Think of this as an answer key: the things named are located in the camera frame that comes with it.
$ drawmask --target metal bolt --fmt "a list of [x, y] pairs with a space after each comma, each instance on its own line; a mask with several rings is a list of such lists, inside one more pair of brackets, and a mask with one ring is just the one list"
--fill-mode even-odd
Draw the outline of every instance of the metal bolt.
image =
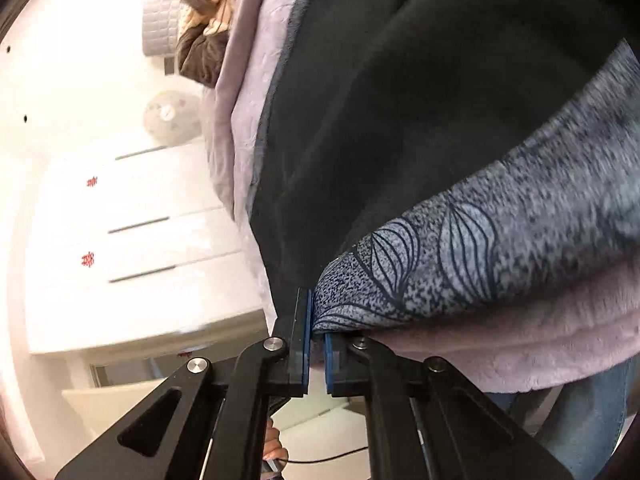
[[209, 366], [209, 364], [206, 359], [203, 359], [202, 357], [194, 357], [187, 363], [187, 370], [192, 374], [199, 374], [206, 370], [207, 366]]
[[359, 337], [354, 339], [353, 346], [355, 346], [358, 350], [366, 350], [367, 349], [367, 340], [364, 337]]
[[280, 350], [284, 346], [284, 341], [279, 337], [268, 337], [264, 340], [263, 346], [269, 352], [275, 352], [276, 350]]
[[442, 357], [430, 357], [427, 359], [427, 367], [432, 372], [439, 374], [447, 369], [447, 362]]

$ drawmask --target blue jeans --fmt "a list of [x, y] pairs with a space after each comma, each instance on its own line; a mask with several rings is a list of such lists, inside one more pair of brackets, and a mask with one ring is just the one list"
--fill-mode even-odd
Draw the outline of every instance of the blue jeans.
[[[536, 440], [555, 456], [575, 480], [593, 480], [613, 453], [626, 417], [626, 396], [633, 384], [636, 359], [586, 379], [565, 384]], [[543, 392], [488, 394], [519, 420], [540, 404]]]

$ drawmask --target cabinet drawer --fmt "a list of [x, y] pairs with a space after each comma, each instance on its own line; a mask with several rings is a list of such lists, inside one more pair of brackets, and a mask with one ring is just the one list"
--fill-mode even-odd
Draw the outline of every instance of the cabinet drawer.
[[109, 229], [222, 207], [203, 142], [117, 160], [109, 172], [101, 206]]
[[85, 152], [49, 164], [34, 212], [33, 244], [86, 242], [132, 224], [222, 207], [202, 140], [120, 160]]
[[241, 253], [123, 282], [28, 289], [26, 300], [34, 353], [191, 332], [261, 308]]
[[29, 286], [97, 286], [132, 274], [240, 250], [236, 226], [215, 209], [101, 235], [89, 242], [43, 246], [31, 253]]

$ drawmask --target hand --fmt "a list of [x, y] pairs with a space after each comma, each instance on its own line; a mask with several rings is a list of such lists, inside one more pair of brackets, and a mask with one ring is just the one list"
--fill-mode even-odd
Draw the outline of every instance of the hand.
[[289, 459], [289, 451], [282, 447], [280, 443], [280, 430], [278, 428], [273, 427], [273, 420], [269, 419], [267, 421], [267, 432], [264, 435], [264, 450], [262, 452], [263, 460], [272, 460], [272, 459], [280, 459], [280, 460], [288, 460]]

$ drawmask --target gray patterned blanket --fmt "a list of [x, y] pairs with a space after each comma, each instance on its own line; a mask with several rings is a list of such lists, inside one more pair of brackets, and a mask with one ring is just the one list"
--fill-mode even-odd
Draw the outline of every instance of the gray patterned blanket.
[[316, 332], [399, 326], [548, 292], [640, 240], [640, 65], [626, 42], [501, 160], [325, 269]]

